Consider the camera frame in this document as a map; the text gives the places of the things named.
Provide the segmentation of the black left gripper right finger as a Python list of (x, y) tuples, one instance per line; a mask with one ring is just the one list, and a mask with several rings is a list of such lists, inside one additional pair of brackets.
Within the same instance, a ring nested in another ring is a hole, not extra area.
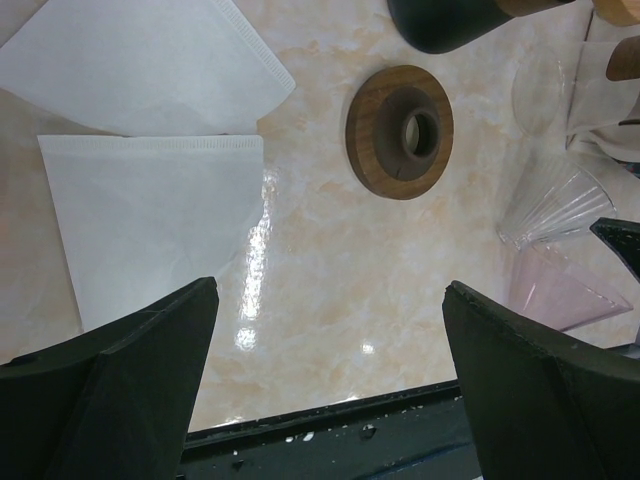
[(486, 479), (636, 479), (639, 362), (454, 281), (448, 343)]

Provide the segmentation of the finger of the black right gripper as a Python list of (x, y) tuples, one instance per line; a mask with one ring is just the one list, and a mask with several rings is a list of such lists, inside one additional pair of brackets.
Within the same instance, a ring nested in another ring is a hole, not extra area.
[(600, 218), (590, 231), (624, 264), (635, 280), (640, 279), (640, 225), (627, 220)]

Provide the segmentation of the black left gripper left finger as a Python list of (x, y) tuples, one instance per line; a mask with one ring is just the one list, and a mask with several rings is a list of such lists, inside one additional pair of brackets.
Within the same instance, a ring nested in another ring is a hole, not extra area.
[(1, 368), (5, 479), (172, 479), (219, 297), (198, 279)]

